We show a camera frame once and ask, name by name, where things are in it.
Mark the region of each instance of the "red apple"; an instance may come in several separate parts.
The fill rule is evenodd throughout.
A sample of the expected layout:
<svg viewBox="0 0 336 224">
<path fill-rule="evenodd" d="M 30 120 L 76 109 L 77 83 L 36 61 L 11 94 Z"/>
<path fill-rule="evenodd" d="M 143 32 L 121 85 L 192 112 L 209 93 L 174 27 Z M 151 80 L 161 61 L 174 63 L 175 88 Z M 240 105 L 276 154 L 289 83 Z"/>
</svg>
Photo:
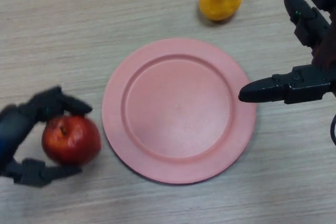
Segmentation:
<svg viewBox="0 0 336 224">
<path fill-rule="evenodd" d="M 99 154 L 100 134 L 90 119 L 63 115 L 47 123 L 42 147 L 46 155 L 58 164 L 82 166 Z"/>
</svg>

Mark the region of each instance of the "robotic hand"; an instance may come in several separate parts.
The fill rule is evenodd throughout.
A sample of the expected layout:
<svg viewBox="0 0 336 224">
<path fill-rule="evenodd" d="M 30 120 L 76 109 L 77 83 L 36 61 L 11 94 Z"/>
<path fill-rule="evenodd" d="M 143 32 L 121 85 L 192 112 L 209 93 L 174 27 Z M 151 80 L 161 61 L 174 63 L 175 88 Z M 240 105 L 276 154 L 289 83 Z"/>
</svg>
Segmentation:
<svg viewBox="0 0 336 224">
<path fill-rule="evenodd" d="M 293 104 L 321 100 L 327 92 L 336 95 L 336 0 L 312 1 L 317 8 L 311 8 L 305 0 L 284 0 L 290 21 L 296 26 L 294 34 L 302 45 L 312 49 L 312 63 L 249 83 L 240 91 L 241 101 L 283 100 L 285 104 Z M 330 25 L 318 9 L 330 14 Z M 335 125 L 336 115 L 330 127 L 336 145 Z"/>
<path fill-rule="evenodd" d="M 17 163 L 14 155 L 35 124 L 48 122 L 65 111 L 86 115 L 92 107 L 52 87 L 35 94 L 27 103 L 10 104 L 0 113 L 0 176 L 12 178 L 15 184 L 43 187 L 55 179 L 82 172 L 80 167 L 46 167 L 42 161 L 27 158 Z"/>
</svg>

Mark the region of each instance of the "apple stem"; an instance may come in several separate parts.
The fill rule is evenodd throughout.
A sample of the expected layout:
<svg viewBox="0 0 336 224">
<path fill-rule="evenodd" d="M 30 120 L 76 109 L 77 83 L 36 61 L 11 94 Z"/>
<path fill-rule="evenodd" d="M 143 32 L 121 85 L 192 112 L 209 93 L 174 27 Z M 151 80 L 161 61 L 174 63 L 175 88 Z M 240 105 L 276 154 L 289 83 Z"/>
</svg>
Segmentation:
<svg viewBox="0 0 336 224">
<path fill-rule="evenodd" d="M 66 134 L 67 134 L 67 131 L 66 131 L 66 129 L 64 128 L 64 126 L 60 126 L 59 129 L 61 130 L 61 132 L 62 132 L 63 135 L 66 135 Z"/>
</svg>

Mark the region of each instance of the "table surface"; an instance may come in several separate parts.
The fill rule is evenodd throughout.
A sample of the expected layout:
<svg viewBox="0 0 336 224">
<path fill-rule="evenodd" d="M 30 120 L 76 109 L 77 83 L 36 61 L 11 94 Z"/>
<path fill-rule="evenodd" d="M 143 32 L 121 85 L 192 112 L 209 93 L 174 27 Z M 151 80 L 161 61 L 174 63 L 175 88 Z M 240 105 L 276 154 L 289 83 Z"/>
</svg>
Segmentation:
<svg viewBox="0 0 336 224">
<path fill-rule="evenodd" d="M 61 84 L 93 105 L 91 118 L 103 136 L 101 154 L 80 176 L 44 189 L 0 179 L 0 216 L 8 223 L 334 223 L 332 95 L 297 105 L 260 104 L 255 134 L 241 158 L 192 186 L 160 185 L 133 174 L 102 129 L 101 102 L 111 73 L 154 40 L 210 42 L 232 55 L 251 80 L 310 63 L 310 49 L 294 36 L 283 0 L 244 0 L 224 25 L 203 20 L 197 0 L 1 0 L 0 27 L 0 105 Z M 42 130 L 33 130 L 18 160 L 48 160 Z"/>
</svg>

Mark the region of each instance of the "plate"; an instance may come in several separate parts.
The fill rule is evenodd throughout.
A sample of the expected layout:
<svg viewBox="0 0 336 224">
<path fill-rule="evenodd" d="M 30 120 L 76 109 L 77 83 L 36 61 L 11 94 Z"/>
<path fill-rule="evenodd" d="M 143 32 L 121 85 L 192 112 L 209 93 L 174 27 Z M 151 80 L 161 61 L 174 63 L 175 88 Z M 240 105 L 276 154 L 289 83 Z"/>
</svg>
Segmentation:
<svg viewBox="0 0 336 224">
<path fill-rule="evenodd" d="M 187 38 L 163 39 L 128 56 L 108 81 L 102 121 L 118 157 L 136 173 L 192 184 L 227 169 L 253 134 L 249 83 L 225 52 Z"/>
</svg>

